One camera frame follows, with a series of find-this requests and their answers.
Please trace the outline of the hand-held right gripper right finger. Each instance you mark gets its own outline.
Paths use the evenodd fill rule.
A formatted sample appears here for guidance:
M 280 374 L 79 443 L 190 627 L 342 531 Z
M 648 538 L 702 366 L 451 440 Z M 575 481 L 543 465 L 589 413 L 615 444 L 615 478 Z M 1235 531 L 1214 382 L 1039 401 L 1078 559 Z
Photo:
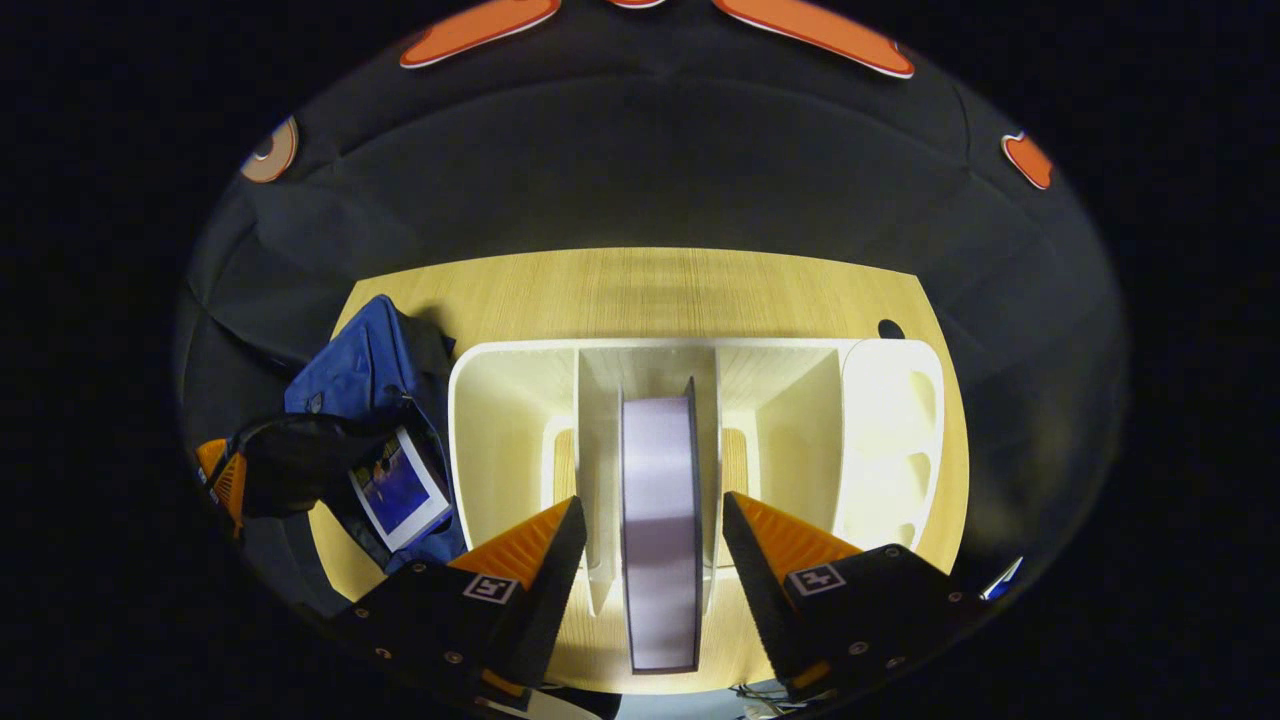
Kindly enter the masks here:
M 897 543 L 860 550 L 727 492 L 722 534 L 776 679 L 790 696 L 860 696 L 975 630 L 986 602 Z

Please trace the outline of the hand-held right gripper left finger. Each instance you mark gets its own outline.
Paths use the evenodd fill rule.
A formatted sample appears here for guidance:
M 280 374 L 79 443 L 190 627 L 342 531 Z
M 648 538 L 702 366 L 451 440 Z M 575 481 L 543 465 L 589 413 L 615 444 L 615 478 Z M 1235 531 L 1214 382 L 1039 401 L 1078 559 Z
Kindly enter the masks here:
M 588 539 L 577 496 L 447 565 L 401 568 L 332 637 L 438 701 L 527 701 L 545 678 Z

